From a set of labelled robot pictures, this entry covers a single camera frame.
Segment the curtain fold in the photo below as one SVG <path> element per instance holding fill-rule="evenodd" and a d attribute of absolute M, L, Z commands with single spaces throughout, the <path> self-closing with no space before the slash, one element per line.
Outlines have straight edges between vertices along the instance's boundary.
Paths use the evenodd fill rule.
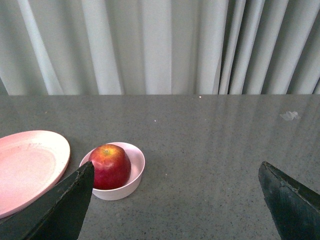
<path fill-rule="evenodd" d="M 320 0 L 2 0 L 0 95 L 319 94 Z"/>

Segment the bowl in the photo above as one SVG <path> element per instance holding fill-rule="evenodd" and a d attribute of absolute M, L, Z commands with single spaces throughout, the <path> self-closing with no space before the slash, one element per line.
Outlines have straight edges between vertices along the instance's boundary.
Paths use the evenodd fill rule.
<path fill-rule="evenodd" d="M 103 200 L 113 201 L 123 199 L 132 194 L 137 189 L 141 181 L 142 173 L 145 169 L 146 161 L 142 151 L 130 143 L 110 142 L 108 144 L 117 145 L 123 148 L 131 162 L 130 178 L 124 186 L 111 190 L 101 190 L 97 188 L 92 189 L 92 193 L 96 197 Z M 87 155 L 85 155 L 85 157 L 82 159 L 80 163 L 80 166 L 88 162 L 89 156 L 94 149 L 92 149 L 90 152 L 87 153 Z"/>

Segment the gray countertop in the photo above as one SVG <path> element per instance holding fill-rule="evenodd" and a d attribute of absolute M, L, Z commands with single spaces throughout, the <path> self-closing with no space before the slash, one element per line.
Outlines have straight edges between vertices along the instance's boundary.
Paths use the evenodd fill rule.
<path fill-rule="evenodd" d="M 104 143 L 144 153 L 134 193 L 92 195 L 79 240 L 278 240 L 258 169 L 267 161 L 320 193 L 319 123 L 320 95 L 0 96 L 0 137 L 49 130 L 68 140 L 62 179 Z"/>

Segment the pink plate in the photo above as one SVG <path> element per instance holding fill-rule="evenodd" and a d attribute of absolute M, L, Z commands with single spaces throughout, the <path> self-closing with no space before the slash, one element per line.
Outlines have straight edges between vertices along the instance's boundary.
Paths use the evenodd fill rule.
<path fill-rule="evenodd" d="M 35 130 L 0 138 L 0 219 L 30 205 L 65 172 L 68 141 L 52 131 Z"/>

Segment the curtain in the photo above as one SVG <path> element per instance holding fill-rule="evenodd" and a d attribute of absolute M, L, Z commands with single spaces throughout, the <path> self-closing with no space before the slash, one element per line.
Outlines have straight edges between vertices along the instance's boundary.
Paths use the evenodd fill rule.
<path fill-rule="evenodd" d="M 319 94 L 320 0 L 0 0 L 0 95 Z"/>

